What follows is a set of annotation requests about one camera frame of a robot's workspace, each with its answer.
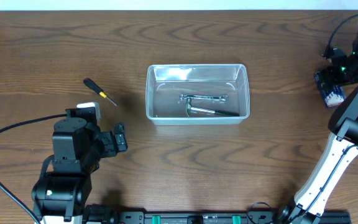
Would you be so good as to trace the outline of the blue precision screwdriver set case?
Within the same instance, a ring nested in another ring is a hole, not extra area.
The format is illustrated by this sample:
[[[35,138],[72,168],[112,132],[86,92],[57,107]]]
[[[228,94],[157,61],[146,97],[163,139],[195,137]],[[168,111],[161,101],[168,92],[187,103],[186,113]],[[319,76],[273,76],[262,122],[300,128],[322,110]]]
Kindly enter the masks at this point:
[[[333,85],[332,87],[325,88],[324,82],[321,79],[321,73],[314,74],[317,89],[323,99],[325,107],[335,108],[339,106],[346,98],[346,95],[341,86]]]

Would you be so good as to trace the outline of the black yellow screwdriver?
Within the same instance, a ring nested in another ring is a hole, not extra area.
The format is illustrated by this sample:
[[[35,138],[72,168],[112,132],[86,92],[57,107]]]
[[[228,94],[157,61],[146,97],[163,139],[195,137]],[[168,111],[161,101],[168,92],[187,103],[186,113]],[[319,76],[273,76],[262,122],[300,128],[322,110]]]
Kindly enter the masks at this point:
[[[83,80],[83,83],[91,90],[93,90],[95,93],[97,93],[99,96],[107,99],[109,102],[111,102],[114,106],[117,106],[117,103],[115,101],[113,101],[112,99],[110,99],[110,97],[108,97],[108,95],[104,92],[104,90],[97,85],[92,79],[90,78],[85,78]]]

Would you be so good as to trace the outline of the steel claw hammer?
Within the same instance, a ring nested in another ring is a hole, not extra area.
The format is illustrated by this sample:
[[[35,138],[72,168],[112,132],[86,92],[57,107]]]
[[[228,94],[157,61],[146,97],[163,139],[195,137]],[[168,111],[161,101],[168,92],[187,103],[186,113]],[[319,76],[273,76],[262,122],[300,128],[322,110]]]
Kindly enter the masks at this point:
[[[235,117],[239,116],[239,113],[222,111],[222,110],[211,110],[207,108],[200,108],[191,105],[191,98],[186,99],[185,104],[185,113],[187,117],[190,117],[190,114],[212,114],[215,116],[225,116],[225,117]]]

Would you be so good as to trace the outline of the silver combination wrench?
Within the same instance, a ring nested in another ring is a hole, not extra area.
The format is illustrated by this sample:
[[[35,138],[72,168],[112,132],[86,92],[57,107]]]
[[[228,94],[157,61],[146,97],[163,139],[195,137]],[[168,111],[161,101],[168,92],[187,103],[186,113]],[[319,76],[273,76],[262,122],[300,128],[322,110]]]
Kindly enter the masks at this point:
[[[220,95],[220,96],[206,96],[206,95],[180,95],[180,99],[187,100],[187,99],[195,99],[195,100],[210,100],[210,101],[226,101],[228,100],[227,95]]]

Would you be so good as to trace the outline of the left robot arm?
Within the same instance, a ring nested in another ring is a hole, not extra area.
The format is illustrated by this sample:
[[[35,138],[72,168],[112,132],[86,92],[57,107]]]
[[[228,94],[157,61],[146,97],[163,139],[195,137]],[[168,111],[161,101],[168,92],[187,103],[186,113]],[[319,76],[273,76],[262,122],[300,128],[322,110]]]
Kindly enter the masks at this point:
[[[127,151],[124,124],[102,131],[96,112],[95,107],[67,109],[54,124],[53,155],[44,160],[32,189],[38,221],[59,217],[70,222],[82,215],[92,189],[91,174],[98,170],[100,160]]]

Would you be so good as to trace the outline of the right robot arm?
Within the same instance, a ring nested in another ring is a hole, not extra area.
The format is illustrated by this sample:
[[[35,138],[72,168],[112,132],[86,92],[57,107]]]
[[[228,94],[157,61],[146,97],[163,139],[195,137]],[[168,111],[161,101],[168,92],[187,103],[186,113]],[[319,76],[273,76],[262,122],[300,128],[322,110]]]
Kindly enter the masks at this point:
[[[275,215],[274,223],[350,223],[347,212],[327,212],[331,192],[358,156],[358,33],[352,53],[327,47],[324,58],[331,66],[315,73],[318,90],[327,105],[338,97],[328,128],[326,148],[304,186]]]

